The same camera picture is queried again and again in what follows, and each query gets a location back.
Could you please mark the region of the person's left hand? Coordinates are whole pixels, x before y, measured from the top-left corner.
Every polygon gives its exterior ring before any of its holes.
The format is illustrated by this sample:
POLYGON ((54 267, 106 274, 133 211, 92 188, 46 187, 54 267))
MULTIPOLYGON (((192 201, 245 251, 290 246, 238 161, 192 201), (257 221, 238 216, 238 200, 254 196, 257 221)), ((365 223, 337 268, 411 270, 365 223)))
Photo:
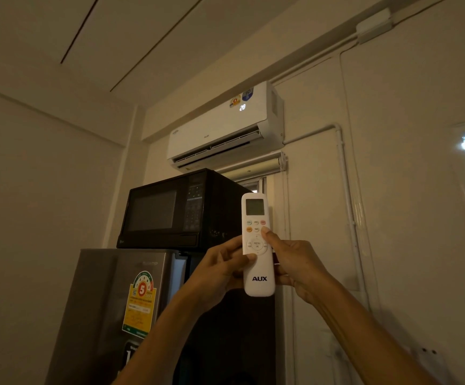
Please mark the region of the person's left hand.
POLYGON ((229 291, 244 288, 244 270, 228 271, 228 261, 239 254, 244 254, 242 236, 209 248, 183 285, 184 297, 195 304, 199 315, 220 303, 229 291))

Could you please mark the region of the person's right hand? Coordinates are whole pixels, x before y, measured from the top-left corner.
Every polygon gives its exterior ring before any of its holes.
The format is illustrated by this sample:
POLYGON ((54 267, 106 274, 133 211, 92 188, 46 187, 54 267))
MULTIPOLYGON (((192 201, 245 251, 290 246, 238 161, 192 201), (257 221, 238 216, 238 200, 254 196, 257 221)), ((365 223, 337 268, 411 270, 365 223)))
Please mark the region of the person's right hand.
POLYGON ((317 307, 319 288, 332 278, 310 242, 305 240, 284 240, 286 252, 275 252, 278 263, 274 264, 277 285, 291 286, 297 296, 317 307))

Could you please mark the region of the white remote control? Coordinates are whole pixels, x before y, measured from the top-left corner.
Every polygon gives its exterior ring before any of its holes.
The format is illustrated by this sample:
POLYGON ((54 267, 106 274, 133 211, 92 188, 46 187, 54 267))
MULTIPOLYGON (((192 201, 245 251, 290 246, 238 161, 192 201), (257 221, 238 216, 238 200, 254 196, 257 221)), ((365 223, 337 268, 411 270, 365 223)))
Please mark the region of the white remote control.
POLYGON ((267 196, 259 192, 243 194, 241 213, 243 253, 256 256, 243 271, 244 291, 250 297, 272 296, 276 289, 273 249, 261 235, 263 227, 270 228, 267 196))

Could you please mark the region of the person's left forearm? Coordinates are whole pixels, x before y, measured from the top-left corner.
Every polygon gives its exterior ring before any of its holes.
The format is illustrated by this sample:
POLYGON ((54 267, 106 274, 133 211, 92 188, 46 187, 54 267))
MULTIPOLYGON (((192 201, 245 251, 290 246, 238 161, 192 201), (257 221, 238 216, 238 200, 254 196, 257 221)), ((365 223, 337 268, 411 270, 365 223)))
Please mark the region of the person's left forearm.
POLYGON ((112 385, 170 385, 184 344, 208 309, 202 290, 183 286, 112 385))

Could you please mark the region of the person's right forearm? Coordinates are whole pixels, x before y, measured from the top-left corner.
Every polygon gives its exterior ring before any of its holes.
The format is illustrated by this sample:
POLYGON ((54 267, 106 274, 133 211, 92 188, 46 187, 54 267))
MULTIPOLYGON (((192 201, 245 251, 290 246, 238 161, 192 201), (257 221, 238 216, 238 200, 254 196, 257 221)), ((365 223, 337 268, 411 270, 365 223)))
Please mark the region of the person's right forearm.
POLYGON ((365 385, 440 385, 331 275, 306 290, 365 385))

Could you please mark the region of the white roller blind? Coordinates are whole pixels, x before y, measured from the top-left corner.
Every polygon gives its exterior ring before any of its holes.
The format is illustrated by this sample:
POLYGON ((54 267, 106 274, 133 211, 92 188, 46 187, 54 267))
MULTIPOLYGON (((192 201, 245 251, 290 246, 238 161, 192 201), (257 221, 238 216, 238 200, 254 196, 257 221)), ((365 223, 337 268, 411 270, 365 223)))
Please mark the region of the white roller blind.
POLYGON ((279 150, 216 170, 235 181, 248 182, 286 171, 287 155, 279 150))

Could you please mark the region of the white pipe conduit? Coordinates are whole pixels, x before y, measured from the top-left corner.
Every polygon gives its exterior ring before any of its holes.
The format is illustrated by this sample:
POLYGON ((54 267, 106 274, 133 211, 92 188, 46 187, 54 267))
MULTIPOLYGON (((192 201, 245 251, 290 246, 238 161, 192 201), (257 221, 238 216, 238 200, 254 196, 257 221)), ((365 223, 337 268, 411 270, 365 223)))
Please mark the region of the white pipe conduit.
POLYGON ((351 248, 352 248, 352 254, 354 258, 354 266, 356 269, 356 279, 357 279, 358 288, 359 288, 358 296, 363 306, 368 311, 371 311, 369 295, 367 292, 364 270, 363 270, 363 265, 362 265, 361 252, 359 248, 358 234, 357 234, 357 228, 356 228, 357 225, 355 222, 355 215, 353 211, 353 204, 352 204, 352 198, 351 198, 351 187, 350 187, 350 181, 349 181, 349 175, 348 175, 348 168, 346 164, 345 142, 343 138, 342 127, 338 123, 332 122, 316 130, 307 132, 305 134, 299 135, 292 139, 289 139, 289 140, 286 139, 282 143, 284 146, 286 146, 286 145, 304 140, 308 137, 321 134, 328 130, 334 130, 335 132, 336 147, 337 147, 339 166, 340 166, 340 174, 341 174, 344 199, 345 199, 346 215, 347 215, 348 225, 349 225, 351 248))

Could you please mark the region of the black microwave oven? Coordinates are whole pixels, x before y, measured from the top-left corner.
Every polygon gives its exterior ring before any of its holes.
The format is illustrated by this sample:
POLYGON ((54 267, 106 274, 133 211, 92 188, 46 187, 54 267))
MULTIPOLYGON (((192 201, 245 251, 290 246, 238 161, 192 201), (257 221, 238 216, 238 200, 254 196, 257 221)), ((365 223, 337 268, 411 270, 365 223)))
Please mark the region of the black microwave oven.
POLYGON ((133 188, 116 247, 206 252, 241 234, 248 193, 206 168, 133 188))

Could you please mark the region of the yellow green energy label sticker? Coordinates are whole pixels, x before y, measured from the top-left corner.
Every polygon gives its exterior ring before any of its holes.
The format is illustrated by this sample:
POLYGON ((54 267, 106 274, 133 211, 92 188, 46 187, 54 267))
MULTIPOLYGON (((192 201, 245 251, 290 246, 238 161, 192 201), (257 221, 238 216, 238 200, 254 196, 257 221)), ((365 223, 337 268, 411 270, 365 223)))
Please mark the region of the yellow green energy label sticker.
POLYGON ((144 339, 151 331, 157 289, 152 274, 141 271, 129 287, 122 330, 144 339))

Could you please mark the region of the grey refrigerator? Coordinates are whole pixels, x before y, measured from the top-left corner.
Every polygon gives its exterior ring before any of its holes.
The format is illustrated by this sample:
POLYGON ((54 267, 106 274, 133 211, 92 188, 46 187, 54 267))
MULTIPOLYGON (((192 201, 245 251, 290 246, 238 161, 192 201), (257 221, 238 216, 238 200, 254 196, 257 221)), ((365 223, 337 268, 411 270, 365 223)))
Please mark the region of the grey refrigerator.
MULTIPOLYGON (((203 253, 165 249, 83 249, 45 385, 111 385, 127 341, 129 287, 141 271, 157 289, 152 326, 203 253)), ((170 385, 276 385, 275 297, 229 291, 199 318, 170 385)))

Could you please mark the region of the black white sticker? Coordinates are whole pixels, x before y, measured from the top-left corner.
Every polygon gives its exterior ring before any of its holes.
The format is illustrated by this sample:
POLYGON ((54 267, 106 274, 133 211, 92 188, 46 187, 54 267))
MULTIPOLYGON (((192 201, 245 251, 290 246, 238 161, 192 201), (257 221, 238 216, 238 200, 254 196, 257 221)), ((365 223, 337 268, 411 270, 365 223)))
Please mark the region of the black white sticker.
POLYGON ((134 341, 127 341, 125 343, 121 359, 120 359, 120 365, 117 374, 119 375, 120 372, 124 369, 126 364, 130 361, 130 359, 133 357, 134 353, 138 350, 139 348, 139 343, 134 342, 134 341))

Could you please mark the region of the white junction box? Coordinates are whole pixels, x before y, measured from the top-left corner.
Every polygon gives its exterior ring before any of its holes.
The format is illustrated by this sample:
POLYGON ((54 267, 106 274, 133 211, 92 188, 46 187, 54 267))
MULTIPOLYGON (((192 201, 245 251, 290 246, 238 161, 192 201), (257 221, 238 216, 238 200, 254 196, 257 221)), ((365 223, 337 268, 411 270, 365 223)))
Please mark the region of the white junction box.
POLYGON ((379 35, 382 35, 394 26, 390 8, 385 8, 356 25, 356 38, 358 44, 364 44, 379 35))

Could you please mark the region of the white wall air conditioner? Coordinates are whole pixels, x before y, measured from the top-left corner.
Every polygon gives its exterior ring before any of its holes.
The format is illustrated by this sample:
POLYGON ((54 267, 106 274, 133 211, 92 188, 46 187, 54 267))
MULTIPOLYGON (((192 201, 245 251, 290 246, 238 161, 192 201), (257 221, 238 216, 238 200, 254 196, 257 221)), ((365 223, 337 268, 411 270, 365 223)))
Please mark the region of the white wall air conditioner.
POLYGON ((262 82, 173 130, 167 161, 182 173, 220 169, 283 147, 284 100, 262 82))

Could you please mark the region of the white wall socket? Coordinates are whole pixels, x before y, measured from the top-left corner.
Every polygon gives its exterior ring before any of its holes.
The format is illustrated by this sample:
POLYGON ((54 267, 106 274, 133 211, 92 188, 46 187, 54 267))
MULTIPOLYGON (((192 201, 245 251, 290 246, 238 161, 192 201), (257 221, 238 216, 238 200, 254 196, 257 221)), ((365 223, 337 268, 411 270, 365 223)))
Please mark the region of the white wall socket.
POLYGON ((435 349, 411 348, 412 356, 441 385, 450 385, 451 376, 443 356, 435 349))

